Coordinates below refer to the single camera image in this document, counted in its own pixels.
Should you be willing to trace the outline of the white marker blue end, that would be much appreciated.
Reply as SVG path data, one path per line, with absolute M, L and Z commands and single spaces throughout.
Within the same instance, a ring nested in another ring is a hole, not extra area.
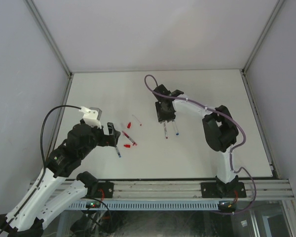
M 175 134 L 178 136 L 179 135 L 179 130 L 178 130 L 177 124 L 176 124 L 176 122 L 174 120 L 172 121 L 172 124 L 173 124 Z

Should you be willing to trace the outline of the aluminium rail frame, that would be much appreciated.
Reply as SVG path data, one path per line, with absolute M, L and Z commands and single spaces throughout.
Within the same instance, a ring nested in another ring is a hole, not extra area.
M 288 180 L 241 180 L 237 191 L 220 195 L 213 180 L 100 181 L 96 197 L 112 200 L 283 200 L 294 199 Z

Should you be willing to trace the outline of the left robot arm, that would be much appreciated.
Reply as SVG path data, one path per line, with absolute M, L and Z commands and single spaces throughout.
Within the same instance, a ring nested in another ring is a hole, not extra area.
M 81 165 L 84 158 L 96 148 L 117 147 L 121 135 L 108 124 L 103 128 L 85 123 L 75 125 L 67 138 L 50 153 L 46 166 L 22 198 L 7 214 L 0 214 L 0 230 L 10 237 L 40 237 L 48 225 L 70 204 L 81 198 L 93 198 L 98 192 L 98 179 L 88 171 L 77 175 L 76 180 L 55 198 L 54 191 Z

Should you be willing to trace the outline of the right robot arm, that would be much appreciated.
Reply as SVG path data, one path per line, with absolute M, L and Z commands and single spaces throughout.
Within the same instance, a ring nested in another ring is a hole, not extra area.
M 186 95 L 180 91 L 173 92 L 159 85 L 153 90 L 157 99 L 155 102 L 157 118 L 160 123 L 175 121 L 175 112 L 188 111 L 202 120 L 205 140 L 208 146 L 218 153 L 216 158 L 217 174 L 216 193 L 219 197 L 227 195 L 238 195 L 236 190 L 239 177 L 230 167 L 230 152 L 239 135 L 237 126 L 228 118 L 231 116 L 226 106 L 209 109 L 191 102 Z

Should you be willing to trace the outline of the red white pen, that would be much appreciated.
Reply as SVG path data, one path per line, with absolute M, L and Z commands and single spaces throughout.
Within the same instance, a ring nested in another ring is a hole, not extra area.
M 137 143 L 123 130 L 123 135 L 132 143 L 133 146 L 136 146 Z

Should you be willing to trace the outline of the pink white pen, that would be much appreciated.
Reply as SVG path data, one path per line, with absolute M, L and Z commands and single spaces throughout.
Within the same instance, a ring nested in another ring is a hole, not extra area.
M 167 127 L 166 127 L 166 121 L 164 121 L 162 124 L 163 124 L 165 139 L 168 139 L 168 132 L 167 132 Z

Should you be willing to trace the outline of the white pen blue print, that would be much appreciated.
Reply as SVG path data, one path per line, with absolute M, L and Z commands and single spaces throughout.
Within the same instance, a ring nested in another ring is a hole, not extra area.
M 120 153 L 120 151 L 119 151 L 119 149 L 118 149 L 117 146 L 115 146 L 115 150 L 117 152 L 118 157 L 121 158 L 122 156 L 121 156 L 121 153 Z

